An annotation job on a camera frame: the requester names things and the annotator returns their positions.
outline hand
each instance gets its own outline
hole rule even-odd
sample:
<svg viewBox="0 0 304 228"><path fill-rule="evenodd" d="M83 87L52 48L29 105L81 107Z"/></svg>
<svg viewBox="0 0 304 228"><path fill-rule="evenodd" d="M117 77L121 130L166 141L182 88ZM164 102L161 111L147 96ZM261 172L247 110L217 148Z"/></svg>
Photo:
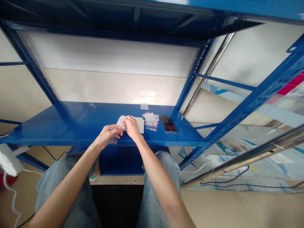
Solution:
<svg viewBox="0 0 304 228"><path fill-rule="evenodd" d="M114 128L113 130L108 130L107 127L109 126L117 126L118 128ZM117 124L107 125L104 126L101 133L97 136L94 140L93 144L97 145L99 149L102 151L108 144L109 140L114 136L117 135L117 138L120 138L120 135L123 135L123 128Z"/></svg>
<svg viewBox="0 0 304 228"><path fill-rule="evenodd" d="M123 126L126 128L126 132L133 139L133 141L137 140L140 136L142 136L139 132L139 128L137 125L136 119L133 116L127 116L123 122Z"/></svg>

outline leg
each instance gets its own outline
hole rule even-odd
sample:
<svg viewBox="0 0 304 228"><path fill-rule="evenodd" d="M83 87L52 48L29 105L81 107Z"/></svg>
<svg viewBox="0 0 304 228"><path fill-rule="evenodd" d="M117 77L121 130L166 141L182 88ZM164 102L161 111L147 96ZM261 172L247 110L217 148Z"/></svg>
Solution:
<svg viewBox="0 0 304 228"><path fill-rule="evenodd" d="M178 163L165 151L158 151L155 153L158 160L161 162L169 176L173 180L179 193L181 193L180 186L180 167ZM169 227L165 214L157 199L155 191L145 172L145 186L143 189L142 204L137 220L137 228L154 228L154 227Z"/></svg>
<svg viewBox="0 0 304 228"><path fill-rule="evenodd" d="M36 212L55 190L55 188L60 184L64 177L69 173L82 155L83 152L68 155L63 159L56 161L43 174L37 186L38 197L36 202ZM92 166L88 178L85 180L62 227L101 227L98 212L92 199L91 186L89 182L89 177L94 174L97 160Z"/></svg>

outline metal pipe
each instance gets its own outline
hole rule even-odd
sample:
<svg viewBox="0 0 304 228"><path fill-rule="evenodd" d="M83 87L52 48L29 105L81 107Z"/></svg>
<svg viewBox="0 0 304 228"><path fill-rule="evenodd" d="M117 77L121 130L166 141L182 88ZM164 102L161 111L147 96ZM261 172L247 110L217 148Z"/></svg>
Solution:
<svg viewBox="0 0 304 228"><path fill-rule="evenodd" d="M226 172L233 171L250 163L277 154L301 143L304 143L304 124L186 182L184 185L182 185L182 188L189 188L193 185L197 185L201 181L205 182L213 179L217 176L223 175Z"/></svg>
<svg viewBox="0 0 304 228"><path fill-rule="evenodd" d="M217 53L215 54L213 60L211 61L211 63L209 65L209 67L208 67L205 75L210 76L212 74L213 70L215 69L215 67L218 64L219 60L221 59L223 53L225 52L225 50L227 49L228 45L230 44L230 42L231 42L232 38L234 37L235 33L236 32L233 32L233 33L230 33L230 34L226 35L226 37L224 38L224 40L223 40L220 48L218 49ZM206 78L202 78L200 80L199 85L197 86L197 88L196 88L196 90L195 90L195 92L194 92L194 94L193 94L190 102L188 103L188 105L187 105L187 107L186 107L186 109L185 109L185 111L183 113L183 116L187 115L187 113L189 112L191 106L193 105L193 102L195 101L196 97L198 96L198 94L201 91L201 87L200 86L202 85L203 82L205 83L207 80L208 79L206 79Z"/></svg>

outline smartphone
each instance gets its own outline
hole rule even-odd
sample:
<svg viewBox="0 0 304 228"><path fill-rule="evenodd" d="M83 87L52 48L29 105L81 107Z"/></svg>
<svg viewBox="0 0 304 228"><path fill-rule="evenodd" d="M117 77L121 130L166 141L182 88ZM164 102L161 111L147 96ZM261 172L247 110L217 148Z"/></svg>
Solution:
<svg viewBox="0 0 304 228"><path fill-rule="evenodd" d="M177 134L177 128L174 125L173 120L170 116L160 116L162 124L165 128L165 133L175 133Z"/></svg>

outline white cable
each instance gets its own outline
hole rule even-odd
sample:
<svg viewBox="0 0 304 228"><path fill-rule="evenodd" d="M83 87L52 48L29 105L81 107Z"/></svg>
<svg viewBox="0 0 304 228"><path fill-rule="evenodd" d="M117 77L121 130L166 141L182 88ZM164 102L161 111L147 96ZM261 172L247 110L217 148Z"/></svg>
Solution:
<svg viewBox="0 0 304 228"><path fill-rule="evenodd" d="M130 181L129 183L135 183L135 184L143 185L143 184L140 184L140 183L136 183L135 181Z"/></svg>
<svg viewBox="0 0 304 228"><path fill-rule="evenodd" d="M16 200L16 196L17 196L17 190L12 189L12 188L7 184L7 182L6 182L6 177L7 177L7 172L4 173L4 176L3 176L3 183L4 183L4 186L5 186L8 190L14 192L14 197L13 197L13 201L12 201L12 209L13 209L13 212L14 212L14 213L18 214L18 218L17 218L17 220L16 220L16 222L15 222L15 225L14 225L14 228L16 228L17 223L18 223L18 221L19 221L19 219L20 219L20 217L21 217L21 213L20 213L19 211L17 211L16 208L15 208L15 200Z"/></svg>
<svg viewBox="0 0 304 228"><path fill-rule="evenodd" d="M32 173L37 173L37 174L39 174L39 175L41 175L41 176L43 175L42 173L37 172L37 171L33 171L33 170L23 169L23 171L32 172Z"/></svg>
<svg viewBox="0 0 304 228"><path fill-rule="evenodd" d="M180 175L181 175L183 172L185 172L185 173L196 173L196 172L200 171L202 168L204 168L205 165L207 165L207 164L210 163L210 162L211 162L211 161L206 162L201 168L199 168L198 170L193 171L193 172L190 172L190 171L181 171L181 172L180 172Z"/></svg>

